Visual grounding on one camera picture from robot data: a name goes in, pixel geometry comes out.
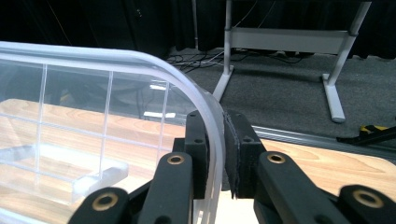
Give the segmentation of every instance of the transparent plastic container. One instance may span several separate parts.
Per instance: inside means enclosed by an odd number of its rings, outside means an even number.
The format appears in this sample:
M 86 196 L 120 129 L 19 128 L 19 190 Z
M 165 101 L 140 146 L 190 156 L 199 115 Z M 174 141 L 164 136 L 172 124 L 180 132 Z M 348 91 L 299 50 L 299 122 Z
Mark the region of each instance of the transparent plastic container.
M 0 220 L 65 223 L 84 197 L 147 183 L 201 113 L 209 178 L 194 222 L 214 223 L 223 170 L 222 109 L 150 55 L 0 42 Z

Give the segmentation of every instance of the wooden table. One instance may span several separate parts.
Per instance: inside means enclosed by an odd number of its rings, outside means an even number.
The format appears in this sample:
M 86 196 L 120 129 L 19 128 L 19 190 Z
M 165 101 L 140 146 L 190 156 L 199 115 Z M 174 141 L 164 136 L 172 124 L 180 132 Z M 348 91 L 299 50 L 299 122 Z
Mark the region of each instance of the wooden table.
M 40 130 L 41 143 L 54 144 L 62 147 L 76 148 L 99 155 L 98 148 L 103 144 L 102 138 L 105 116 L 101 113 L 79 110 L 74 108 L 44 105 L 41 126 L 32 122 L 39 118 L 39 105 L 22 100 L 7 100 L 0 103 L 0 113 L 7 116 L 18 116 L 21 119 L 0 116 L 0 150 L 10 147 L 32 145 L 37 139 L 36 130 Z M 89 134 L 76 133 L 75 130 L 84 130 Z M 158 145 L 159 135 L 163 130 L 162 150 L 149 145 Z M 184 127 L 165 124 L 163 128 L 158 122 L 125 118 L 116 115 L 107 117 L 106 133 L 113 136 L 106 140 L 105 156 L 107 158 L 129 163 L 129 175 L 117 187 L 132 191 L 149 181 L 155 171 L 155 165 L 161 155 L 167 153 L 172 146 L 175 137 L 184 137 Z M 131 142 L 143 143 L 141 146 L 133 146 Z M 338 194 L 344 185 L 361 184 L 387 194 L 396 200 L 396 166 L 388 161 L 337 152 L 321 148 L 303 147 L 292 144 L 262 140 L 267 150 L 276 150 L 290 155 L 300 167 L 308 174 L 314 183 L 327 191 Z M 51 162 L 40 164 L 41 169 L 49 169 Z M 9 168 L 4 164 L 0 166 L 0 176 L 10 173 L 14 176 L 13 181 L 23 179 L 21 169 Z M 65 175 L 73 175 L 79 172 L 76 169 L 67 168 Z M 70 193 L 65 183 L 45 182 L 50 194 L 61 189 L 63 193 Z M 41 196 L 23 193 L 16 189 L 0 187 L 0 207 L 9 211 L 36 217 L 49 223 L 65 223 L 78 207 L 82 199 L 74 203 L 57 203 Z M 251 200 L 231 200 L 229 191 L 220 194 L 217 223 L 257 223 L 252 209 Z

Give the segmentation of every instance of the gray carpet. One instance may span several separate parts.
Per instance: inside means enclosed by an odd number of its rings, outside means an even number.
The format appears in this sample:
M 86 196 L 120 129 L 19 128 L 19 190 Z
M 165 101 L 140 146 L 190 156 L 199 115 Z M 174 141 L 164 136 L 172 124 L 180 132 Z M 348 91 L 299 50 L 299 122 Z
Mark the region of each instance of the gray carpet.
M 298 60 L 282 52 L 273 56 Z M 396 61 L 377 57 L 346 61 L 336 83 L 346 122 L 331 121 L 321 75 L 331 71 L 335 59 L 333 55 L 315 54 L 293 64 L 263 56 L 232 62 L 233 75 L 220 103 L 245 114 L 253 125 L 334 138 L 357 136 L 361 125 L 396 126 Z M 187 75 L 213 92 L 221 73 L 222 66 L 216 65 Z M 396 148 L 396 141 L 381 145 Z

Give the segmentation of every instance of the light wood tabletop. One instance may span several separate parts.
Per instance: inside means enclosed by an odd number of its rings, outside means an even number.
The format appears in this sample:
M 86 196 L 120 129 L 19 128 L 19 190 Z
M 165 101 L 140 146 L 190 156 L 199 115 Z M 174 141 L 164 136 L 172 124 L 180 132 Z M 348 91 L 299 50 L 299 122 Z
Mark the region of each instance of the light wood tabletop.
M 38 136 L 40 144 L 73 148 L 75 151 L 96 156 L 103 153 L 106 158 L 129 164 L 129 175 L 115 185 L 128 191 L 138 188 L 152 178 L 157 160 L 169 152 L 174 138 L 184 137 L 185 132 L 184 127 L 176 125 L 162 126 L 159 122 L 108 115 L 106 136 L 110 137 L 104 144 L 103 113 L 57 105 L 43 105 L 42 116 L 39 116 L 39 111 L 38 103 L 14 99 L 0 103 L 0 113 L 5 115 L 0 116 L 0 153 L 1 150 L 34 145 Z M 396 200 L 396 166 L 388 161 L 270 140 L 262 142 L 267 150 L 280 151 L 291 156 L 319 188 L 330 193 L 337 195 L 344 185 L 361 184 L 377 189 Z M 98 167 L 94 161 L 86 161 L 85 166 L 71 167 L 70 163 L 79 164 L 77 159 L 64 162 L 39 158 L 42 159 L 39 164 L 35 160 L 36 157 L 33 157 L 21 161 L 19 165 L 35 168 L 38 165 L 40 171 L 57 170 L 57 175 L 68 178 L 92 172 Z M 71 187 L 67 181 L 56 182 L 54 178 L 46 179 L 44 176 L 40 176 L 40 186 L 33 186 L 33 189 L 36 189 L 35 194 L 26 189 L 11 188 L 10 186 L 32 183 L 32 178 L 27 178 L 29 172 L 21 168 L 3 163 L 0 163 L 0 166 L 0 207 L 10 212 L 48 223 L 66 223 L 83 200 L 80 198 L 73 203 L 65 203 L 43 196 L 46 193 L 60 194 L 60 198 L 65 198 L 71 194 Z M 232 201 L 229 191 L 222 192 L 217 223 L 241 221 L 257 223 L 252 201 Z

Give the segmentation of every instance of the metal table frame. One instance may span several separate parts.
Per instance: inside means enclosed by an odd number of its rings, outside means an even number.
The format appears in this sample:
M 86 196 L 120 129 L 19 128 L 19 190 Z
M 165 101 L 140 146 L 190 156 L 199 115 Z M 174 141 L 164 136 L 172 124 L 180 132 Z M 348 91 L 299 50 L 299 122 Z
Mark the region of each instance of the metal table frame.
M 335 82 L 347 59 L 371 2 L 361 2 L 348 31 L 279 30 L 232 27 L 233 1 L 227 0 L 224 30 L 224 69 L 213 95 L 220 100 L 233 73 L 231 48 L 272 49 L 336 54 L 330 74 L 323 74 L 323 86 L 332 114 L 332 121 L 342 123 L 345 115 Z

